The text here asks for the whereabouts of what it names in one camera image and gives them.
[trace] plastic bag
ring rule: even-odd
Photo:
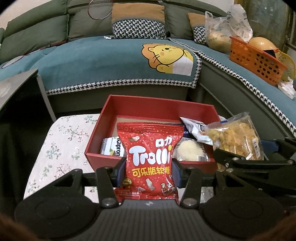
[[[176,145],[173,158],[178,161],[209,161],[203,144],[185,137]]]
[[[118,123],[117,133],[126,149],[126,178],[115,189],[122,199],[176,199],[171,175],[174,146],[183,136],[183,126],[158,123]]]
[[[258,133],[247,112],[231,117],[227,122],[214,122],[204,127],[213,140],[213,149],[222,149],[245,157],[263,160],[263,148]]]
[[[246,11],[240,4],[232,5],[227,17],[213,18],[211,13],[205,12],[205,37],[211,49],[228,54],[231,50],[230,36],[245,42],[253,36]]]
[[[296,91],[293,86],[293,80],[288,77],[289,82],[282,81],[278,84],[278,88],[285,93],[290,99],[294,99],[296,96]]]
[[[185,117],[180,117],[180,119],[183,121],[188,131],[196,138],[198,142],[213,145],[212,140],[205,134],[205,131],[203,129],[205,123]]]

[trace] cartoon lion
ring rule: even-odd
[[[185,49],[167,44],[144,44],[142,54],[158,72],[191,75],[193,57]]]

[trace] screw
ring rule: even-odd
[[[191,206],[194,206],[194,205],[197,204],[197,200],[194,199],[194,198],[185,198],[183,200],[183,204],[186,205],[186,206],[191,207]]]
[[[114,198],[112,198],[112,197],[104,198],[104,199],[102,200],[102,204],[103,204],[104,206],[112,206],[112,205],[114,205],[115,203],[116,203],[116,200],[115,200]]]

